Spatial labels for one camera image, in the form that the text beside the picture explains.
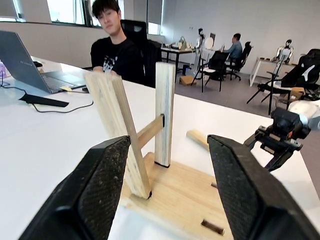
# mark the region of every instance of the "desk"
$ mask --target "desk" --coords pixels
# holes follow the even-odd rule
[[[70,67],[42,59],[43,68],[59,70]],[[86,73],[77,69],[79,76]],[[89,94],[61,92],[48,95],[33,87],[5,80],[28,93],[70,102],[65,110],[87,105]],[[137,131],[155,118],[155,90],[123,81]],[[45,202],[56,185],[80,162],[92,146],[109,139],[95,106],[68,114],[38,113],[25,102],[15,89],[0,88],[0,239],[16,240]],[[57,109],[42,106],[42,110]],[[198,129],[204,134],[216,134],[243,143],[260,126],[269,126],[272,119],[207,103],[181,95],[174,96],[171,158],[174,161],[213,174],[208,151],[186,138],[186,132]],[[142,154],[154,151],[151,140]],[[260,149],[252,150],[261,165],[271,155]],[[272,173],[320,231],[320,201],[300,152]],[[178,240],[186,239],[177,228],[168,231],[152,221],[119,206],[110,232],[110,240]]]
[[[193,53],[195,50],[192,49],[185,49],[185,50],[179,50],[179,49],[173,49],[168,47],[161,47],[161,52],[166,53],[166,62],[169,62],[169,54],[175,54],[175,79],[174,81],[177,81],[177,72],[178,72],[178,63],[179,63],[179,56],[180,54],[190,54]]]
[[[258,74],[258,71],[259,71],[261,64],[272,64],[272,65],[274,65],[274,67],[276,67],[277,62],[273,62],[273,61],[265,60],[265,59],[260,59],[260,57],[257,57],[255,64],[253,66],[253,69],[251,71],[251,74],[250,74],[250,79],[249,79],[250,80],[250,87],[252,87],[252,85],[254,84],[254,81],[256,79],[256,76]],[[289,63],[289,64],[283,64],[282,66],[290,66],[290,67],[294,68],[296,66],[296,64]]]

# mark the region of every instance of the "gray carpet floor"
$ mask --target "gray carpet floor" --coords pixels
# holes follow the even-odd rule
[[[261,103],[264,98],[262,93],[259,93],[249,104],[247,100],[258,90],[257,85],[261,82],[266,82],[267,79],[257,77],[252,87],[249,86],[249,75],[239,74],[242,78],[229,80],[229,76],[222,82],[221,92],[219,92],[219,82],[210,80],[203,93],[201,93],[201,81],[198,80],[196,86],[183,86],[179,84],[181,71],[177,74],[175,85],[175,93],[189,98],[198,99],[208,103],[213,103],[228,108],[260,115],[269,118],[268,106],[269,101]],[[285,108],[283,103],[278,104],[279,107]],[[275,109],[275,101],[273,101],[272,109]],[[313,131],[309,136],[302,141],[303,148],[301,154],[303,156],[306,167],[311,175],[315,189],[320,196],[320,132]]]

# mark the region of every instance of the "white robot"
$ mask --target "white robot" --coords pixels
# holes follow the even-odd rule
[[[195,61],[194,61],[194,69],[197,71],[201,65],[201,57],[204,50],[204,43],[206,36],[204,35],[204,30],[202,28],[198,29],[199,36],[196,39],[195,44]]]
[[[294,54],[294,48],[290,46],[291,43],[291,39],[287,40],[285,46],[279,47],[276,51],[276,56],[272,59],[273,62],[277,62],[276,67],[273,71],[274,74],[278,75],[282,64],[288,64],[290,58]]]
[[[288,64],[290,61],[290,58],[292,57],[292,55],[294,54],[294,48],[291,46],[292,40],[288,39],[285,42],[285,46],[281,46],[278,48],[278,50],[276,51],[276,56],[272,59],[273,62],[276,61],[281,61],[281,56],[285,55],[287,56],[287,58],[284,60],[285,64]]]

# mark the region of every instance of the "man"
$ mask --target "man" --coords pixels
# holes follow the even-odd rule
[[[232,46],[228,50],[223,50],[224,53],[230,53],[229,58],[238,59],[242,54],[242,45],[240,42],[241,34],[236,33],[232,38]]]
[[[91,47],[93,71],[115,73],[124,80],[142,84],[145,73],[141,51],[124,34],[117,1],[95,0],[92,14],[110,35],[99,39]]]

